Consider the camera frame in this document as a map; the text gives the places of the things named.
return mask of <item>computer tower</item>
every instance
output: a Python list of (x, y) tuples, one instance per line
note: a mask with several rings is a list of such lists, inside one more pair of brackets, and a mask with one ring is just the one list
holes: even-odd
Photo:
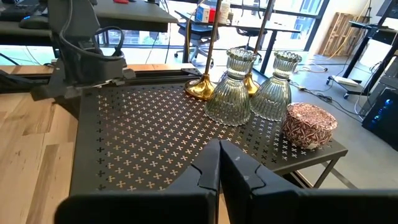
[(384, 90), (362, 122), (366, 128), (398, 151), (398, 95)]

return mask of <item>white wall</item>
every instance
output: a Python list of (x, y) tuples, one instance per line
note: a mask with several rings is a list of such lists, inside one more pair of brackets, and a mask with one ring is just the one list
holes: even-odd
[[(371, 19), (371, 23), (377, 22), (379, 20), (374, 18), (374, 16), (376, 15), (377, 11), (379, 10), (383, 2), (384, 0), (372, 0), (371, 16), (373, 18)], [(310, 54), (318, 53), (319, 48), (328, 32), (331, 21), (333, 20), (333, 17), (335, 16), (336, 12), (358, 15), (363, 11), (365, 7), (362, 13), (362, 15), (365, 15), (366, 9), (368, 8), (368, 4), (369, 0), (330, 0), (329, 5), (325, 11), (325, 14), (323, 15), (321, 24), (318, 28), (317, 34), (315, 35), (315, 38), (310, 47), (309, 50)]]
[[(379, 19), (381, 17), (376, 16), (376, 13), (380, 9), (382, 2), (383, 1), (377, 1), (376, 2), (377, 4), (374, 5), (372, 1), (372, 7), (374, 7), (373, 9), (374, 17), (371, 18), (371, 23), (379, 22)], [(398, 30), (398, 19), (386, 18), (383, 25)], [(383, 60), (383, 58), (387, 55), (390, 48), (391, 46), (388, 44), (383, 44), (382, 42), (378, 42), (376, 40), (369, 40), (368, 46), (364, 51), (359, 62), (367, 67), (372, 67), (375, 63), (378, 63), (381, 60)]]

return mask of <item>wooden pallet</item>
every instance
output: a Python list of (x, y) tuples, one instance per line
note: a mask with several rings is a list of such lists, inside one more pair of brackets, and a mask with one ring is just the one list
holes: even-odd
[(352, 28), (349, 21), (362, 22), (365, 17), (336, 12), (318, 54), (324, 56), (349, 56), (364, 34), (363, 29)]

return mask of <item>brass candle holder base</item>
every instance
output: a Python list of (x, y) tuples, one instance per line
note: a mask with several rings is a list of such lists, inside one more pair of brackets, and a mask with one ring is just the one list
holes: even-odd
[(253, 74), (252, 72), (249, 72), (246, 74), (243, 80), (244, 86), (246, 86), (246, 89), (248, 89), (249, 96), (254, 95), (257, 90), (259, 89), (260, 85), (253, 81)]
[(209, 74), (203, 74), (199, 80), (190, 80), (184, 85), (185, 92), (199, 100), (209, 100), (214, 88)]

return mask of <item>glass vase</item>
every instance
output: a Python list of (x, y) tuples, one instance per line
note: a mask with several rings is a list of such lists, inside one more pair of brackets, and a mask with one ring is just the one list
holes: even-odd
[(274, 72), (253, 95), (250, 109), (262, 118), (270, 121), (281, 121), (286, 108), (292, 102), (292, 94), (288, 83), (301, 57), (290, 52), (276, 52)]
[(214, 89), (205, 105), (205, 114), (221, 124), (238, 126), (250, 118), (249, 94), (243, 84), (256, 55), (244, 49), (229, 49), (227, 75)]
[(289, 78), (293, 75), (299, 62), (302, 61), (301, 56), (292, 52), (278, 51), (274, 55), (274, 72), (281, 75), (288, 75)]

